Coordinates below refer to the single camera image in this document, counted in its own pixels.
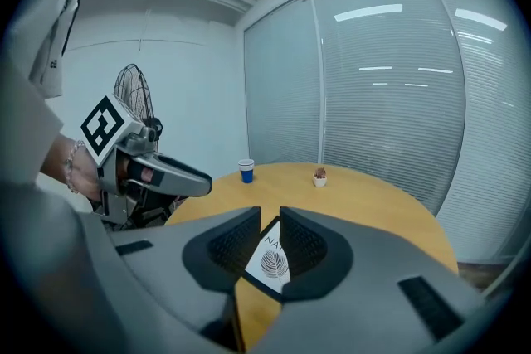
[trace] electric fan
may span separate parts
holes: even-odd
[[[135,65],[127,65],[114,83],[114,94],[124,101],[133,114],[145,125],[155,130],[155,149],[158,151],[158,140],[163,132],[163,125],[153,113],[151,93],[144,73]]]

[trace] person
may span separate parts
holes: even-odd
[[[78,5],[78,0],[22,0],[4,34],[2,68],[17,70],[44,99],[62,94],[63,47]],[[17,144],[16,138],[7,143]],[[6,168],[10,168],[10,162],[14,160],[2,159]],[[119,178],[127,177],[128,166],[128,158],[123,157],[117,170]],[[59,133],[51,142],[40,171],[75,193],[92,201],[100,200],[96,164],[81,141]],[[150,182],[152,176],[153,170],[148,168],[141,172],[145,182]]]

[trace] bracelet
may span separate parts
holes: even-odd
[[[74,143],[74,146],[70,150],[70,153],[68,154],[68,158],[65,161],[65,179],[66,179],[66,185],[70,189],[72,193],[79,193],[74,185],[72,184],[72,168],[74,167],[74,157],[76,156],[76,152],[80,147],[84,147],[85,143],[82,140],[78,140]]]

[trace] leaf illustration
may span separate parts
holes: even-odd
[[[260,266],[268,278],[279,278],[288,272],[288,262],[285,257],[272,250],[266,251]]]

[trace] yellow table top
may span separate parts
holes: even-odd
[[[327,184],[315,187],[312,176],[325,167]],[[246,206],[261,208],[261,229],[279,215],[281,206],[320,212],[392,232],[409,240],[457,273],[457,262],[445,232],[415,198],[378,178],[342,167],[279,163],[255,167],[254,181],[244,184],[240,172],[214,182],[212,192],[186,200],[167,224],[197,220]],[[241,331],[249,349],[280,314],[280,304],[240,279],[236,301]]]

